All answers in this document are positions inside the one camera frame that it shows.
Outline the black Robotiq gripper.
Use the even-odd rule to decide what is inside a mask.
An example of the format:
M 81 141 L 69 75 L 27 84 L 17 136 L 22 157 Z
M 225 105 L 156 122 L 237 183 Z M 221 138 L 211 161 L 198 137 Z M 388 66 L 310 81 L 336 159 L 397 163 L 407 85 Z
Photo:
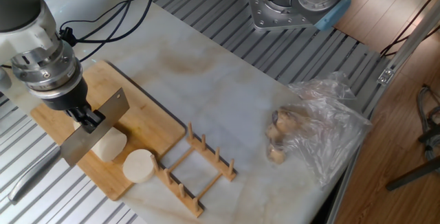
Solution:
M 92 111 L 87 101 L 88 86 L 84 78 L 65 93 L 61 90 L 42 91 L 39 98 L 51 109 L 64 111 L 87 132 L 92 133 L 105 120 L 105 115 L 98 110 Z

